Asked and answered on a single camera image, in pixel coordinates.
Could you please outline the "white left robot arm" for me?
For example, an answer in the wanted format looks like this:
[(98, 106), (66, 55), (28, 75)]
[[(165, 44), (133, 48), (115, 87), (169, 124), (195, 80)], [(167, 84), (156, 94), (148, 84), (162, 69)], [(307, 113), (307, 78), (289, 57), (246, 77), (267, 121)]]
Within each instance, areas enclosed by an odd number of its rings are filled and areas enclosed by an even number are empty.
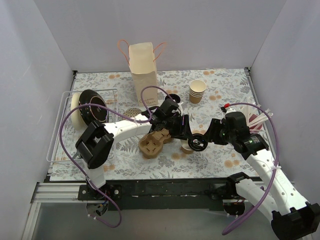
[(75, 144), (84, 162), (84, 174), (90, 186), (89, 194), (95, 200), (106, 196), (103, 164), (116, 143), (128, 138), (166, 129), (173, 139), (192, 140), (189, 116), (168, 98), (160, 106), (148, 108), (129, 120), (111, 123), (91, 122)]

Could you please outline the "brown paper cup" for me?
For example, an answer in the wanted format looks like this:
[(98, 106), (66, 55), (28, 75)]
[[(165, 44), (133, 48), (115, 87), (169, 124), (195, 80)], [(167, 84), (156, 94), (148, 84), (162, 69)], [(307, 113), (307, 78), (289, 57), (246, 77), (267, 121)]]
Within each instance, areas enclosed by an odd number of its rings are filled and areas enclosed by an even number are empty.
[(189, 155), (192, 154), (194, 151), (190, 148), (189, 144), (188, 144), (188, 140), (180, 140), (180, 144), (181, 144), (181, 150)]

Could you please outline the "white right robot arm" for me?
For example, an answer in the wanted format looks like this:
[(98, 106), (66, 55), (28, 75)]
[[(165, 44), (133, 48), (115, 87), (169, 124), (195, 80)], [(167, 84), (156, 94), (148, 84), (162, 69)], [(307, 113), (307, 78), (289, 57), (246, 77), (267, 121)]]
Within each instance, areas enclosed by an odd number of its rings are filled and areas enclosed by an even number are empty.
[(222, 120), (212, 119), (204, 138), (208, 143), (231, 144), (266, 185), (266, 190), (262, 190), (243, 172), (229, 176), (227, 195), (232, 199), (243, 197), (253, 205), (239, 218), (237, 226), (258, 210), (280, 240), (297, 240), (317, 230), (319, 204), (311, 204), (298, 192), (273, 158), (266, 141), (250, 132), (242, 112), (228, 112)]

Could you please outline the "brown cardboard cup carrier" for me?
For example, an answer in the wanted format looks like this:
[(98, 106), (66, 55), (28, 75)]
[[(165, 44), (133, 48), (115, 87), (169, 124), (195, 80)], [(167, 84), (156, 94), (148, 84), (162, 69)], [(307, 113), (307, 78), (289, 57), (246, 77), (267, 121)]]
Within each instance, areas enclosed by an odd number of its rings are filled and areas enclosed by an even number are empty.
[(169, 131), (163, 128), (160, 131), (153, 131), (143, 136), (138, 143), (138, 147), (144, 158), (154, 159), (163, 150), (164, 144), (171, 141)]

